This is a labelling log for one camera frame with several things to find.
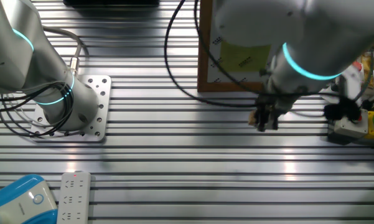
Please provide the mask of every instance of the red object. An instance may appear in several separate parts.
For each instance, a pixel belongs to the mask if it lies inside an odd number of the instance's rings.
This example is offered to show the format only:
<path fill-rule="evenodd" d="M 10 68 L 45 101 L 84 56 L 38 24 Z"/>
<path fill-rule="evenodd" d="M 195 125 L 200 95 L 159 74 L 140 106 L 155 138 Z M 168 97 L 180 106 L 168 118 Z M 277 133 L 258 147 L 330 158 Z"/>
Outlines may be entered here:
<path fill-rule="evenodd" d="M 358 69 L 358 71 L 362 70 L 362 64 L 360 62 L 353 62 L 353 65 Z"/>

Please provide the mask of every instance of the bolt hole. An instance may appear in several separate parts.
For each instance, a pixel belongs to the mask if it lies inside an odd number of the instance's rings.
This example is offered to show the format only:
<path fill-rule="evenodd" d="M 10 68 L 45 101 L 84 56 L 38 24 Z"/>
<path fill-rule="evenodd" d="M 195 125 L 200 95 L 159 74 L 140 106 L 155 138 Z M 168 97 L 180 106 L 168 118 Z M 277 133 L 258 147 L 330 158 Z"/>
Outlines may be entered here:
<path fill-rule="evenodd" d="M 80 120 L 81 122 L 83 122 L 83 123 L 87 123 L 87 122 L 88 122 L 86 116 L 84 116 L 83 114 L 81 114 L 81 113 L 78 114 L 78 117 L 79 117 L 79 120 Z"/>

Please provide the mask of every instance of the blue and white device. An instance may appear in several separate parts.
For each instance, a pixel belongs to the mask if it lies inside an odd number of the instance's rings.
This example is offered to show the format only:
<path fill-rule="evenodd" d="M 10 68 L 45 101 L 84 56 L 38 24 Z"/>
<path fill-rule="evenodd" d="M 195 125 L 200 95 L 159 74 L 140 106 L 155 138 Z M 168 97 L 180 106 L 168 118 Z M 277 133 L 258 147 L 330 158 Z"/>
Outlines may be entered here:
<path fill-rule="evenodd" d="M 46 181 L 32 174 L 0 190 L 0 215 L 8 224 L 55 224 L 58 208 Z"/>

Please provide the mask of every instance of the black cable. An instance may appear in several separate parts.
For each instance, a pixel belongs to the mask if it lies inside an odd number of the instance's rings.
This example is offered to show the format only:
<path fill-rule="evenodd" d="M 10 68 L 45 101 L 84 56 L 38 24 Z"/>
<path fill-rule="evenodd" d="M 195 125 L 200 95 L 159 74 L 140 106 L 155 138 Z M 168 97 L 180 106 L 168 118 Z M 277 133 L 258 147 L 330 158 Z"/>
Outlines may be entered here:
<path fill-rule="evenodd" d="M 171 80 L 173 81 L 173 83 L 176 85 L 176 87 L 182 91 L 183 93 L 185 93 L 186 95 L 188 95 L 189 97 L 201 102 L 201 103 L 207 103 L 209 105 L 215 105 L 215 106 L 227 106 L 227 107 L 234 107 L 234 108 L 251 108 L 251 107 L 255 107 L 257 105 L 239 105 L 239 104 L 228 104 L 228 103 L 219 103 L 219 102 L 214 102 L 214 101 L 210 101 L 210 100 L 206 100 L 205 98 L 200 98 L 200 97 L 197 97 L 197 96 L 194 96 L 192 94 L 190 94 L 189 92 L 187 92 L 186 90 L 184 90 L 178 83 L 177 81 L 175 80 L 172 72 L 171 72 L 171 69 L 170 69 L 170 66 L 169 66 L 169 56 L 167 55 L 167 46 L 168 46 L 168 43 L 169 43 L 169 35 L 170 35 L 170 30 L 172 29 L 172 25 L 174 23 L 174 20 L 175 18 L 177 17 L 182 5 L 185 3 L 185 0 L 181 0 L 180 4 L 177 6 L 177 9 L 175 9 L 174 13 L 173 13 L 173 16 L 172 18 L 170 19 L 170 22 L 169 22 L 169 25 L 167 27 L 167 30 L 166 30 L 166 35 L 165 35 L 165 39 L 164 39 L 164 61 L 165 61 L 165 64 L 166 64 L 166 69 L 167 71 L 169 72 L 169 76 L 171 78 Z"/>
<path fill-rule="evenodd" d="M 1 121 L 3 122 L 3 124 L 8 128 L 10 129 L 13 133 L 15 133 L 16 135 L 19 135 L 19 136 L 23 136 L 23 137 L 37 137 L 37 138 L 40 138 L 42 136 L 46 136 L 46 135 L 50 135 L 56 131 L 58 131 L 69 119 L 71 113 L 72 113 L 72 110 L 73 110 L 73 93 L 70 91 L 70 88 L 69 86 L 67 85 L 66 88 L 64 88 L 63 86 L 60 86 L 60 85 L 57 85 L 56 88 L 58 90 L 61 91 L 61 94 L 62 96 L 64 97 L 63 99 L 63 103 L 64 103 L 64 110 L 63 110 L 63 115 L 62 115 L 62 121 L 57 123 L 52 129 L 48 130 L 47 132 L 45 133 L 33 133 L 29 130 L 27 130 L 26 128 L 22 127 L 20 124 L 18 124 L 14 118 L 11 116 L 10 112 L 9 111 L 6 111 L 9 118 L 11 119 L 11 121 L 16 124 L 18 127 L 20 127 L 23 131 L 27 132 L 28 134 L 26 133 L 19 133 L 17 131 L 15 131 L 14 129 L 12 129 L 10 127 L 10 125 L 7 124 L 7 122 L 4 120 L 1 112 L 0 112 L 0 119 Z"/>
<path fill-rule="evenodd" d="M 45 90 L 48 90 L 49 88 L 53 88 L 57 83 L 52 83 L 52 84 L 49 84 L 48 86 L 36 91 L 36 92 L 33 92 L 33 93 L 29 93 L 28 95 L 25 95 L 25 96 L 21 96 L 21 97 L 17 97 L 17 98 L 6 98 L 6 99 L 0 99 L 0 102 L 8 102 L 8 101 L 17 101 L 17 100 L 26 100 L 26 99 L 29 99 L 31 97 L 36 97 L 37 95 L 43 93 Z"/>
<path fill-rule="evenodd" d="M 181 1 L 180 2 L 180 5 L 182 6 L 184 4 L 185 1 Z M 218 67 L 218 69 L 227 77 L 229 78 L 233 83 L 235 83 L 236 85 L 238 85 L 240 88 L 246 90 L 246 91 L 249 91 L 249 92 L 252 92 L 252 93 L 255 93 L 255 94 L 258 94 L 258 95 L 262 95 L 262 96 L 272 96 L 272 97 L 302 97 L 302 96 L 311 96 L 311 95 L 322 95 L 322 96 L 334 96 L 334 97 L 338 97 L 338 98 L 347 98 L 345 96 L 342 96 L 340 94 L 336 94 L 336 93 L 318 93 L 318 92 L 307 92 L 307 93 L 265 93 L 265 92 L 260 92 L 260 91 L 255 91 L 255 90 L 251 90 L 249 89 L 247 86 L 244 86 L 242 85 L 238 80 L 236 80 L 234 77 L 232 77 L 221 65 L 220 63 L 215 59 L 215 57 L 213 56 L 213 54 L 210 52 L 208 46 L 206 45 L 205 43 L 205 40 L 203 39 L 201 33 L 200 33 L 200 30 L 199 30 L 199 24 L 198 24 L 198 3 L 199 3 L 199 0 L 195 0 L 195 5 L 194 5 L 194 21 L 195 21 L 195 28 L 198 32 L 198 37 L 199 37 L 199 41 L 200 41 L 200 44 L 202 46 L 202 48 L 204 49 L 204 51 L 206 52 L 206 54 L 209 56 L 209 58 L 211 59 L 211 61 Z"/>
<path fill-rule="evenodd" d="M 31 97 L 29 97 L 28 99 L 26 99 L 25 101 L 23 101 L 22 103 L 19 103 L 18 105 L 16 106 L 13 106 L 13 107 L 10 107 L 10 108 L 7 108 L 7 109 L 0 109 L 0 112 L 6 112 L 7 110 L 9 111 L 12 111 L 12 110 L 15 110 L 17 108 L 20 108 L 21 106 L 25 105 L 26 103 L 28 103 L 30 100 L 33 100 L 36 96 L 39 96 L 41 93 L 43 93 L 45 90 L 51 88 L 51 85 L 35 92 L 35 93 L 32 93 Z"/>

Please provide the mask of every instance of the yellow paper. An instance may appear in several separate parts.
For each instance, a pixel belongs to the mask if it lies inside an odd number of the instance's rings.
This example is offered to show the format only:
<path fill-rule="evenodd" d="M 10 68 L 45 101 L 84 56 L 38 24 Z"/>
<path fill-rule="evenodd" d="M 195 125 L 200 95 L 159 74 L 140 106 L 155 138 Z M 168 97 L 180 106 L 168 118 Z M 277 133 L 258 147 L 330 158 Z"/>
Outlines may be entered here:
<path fill-rule="evenodd" d="M 271 46 L 240 47 L 222 42 L 221 66 L 228 72 L 258 72 L 266 68 Z"/>

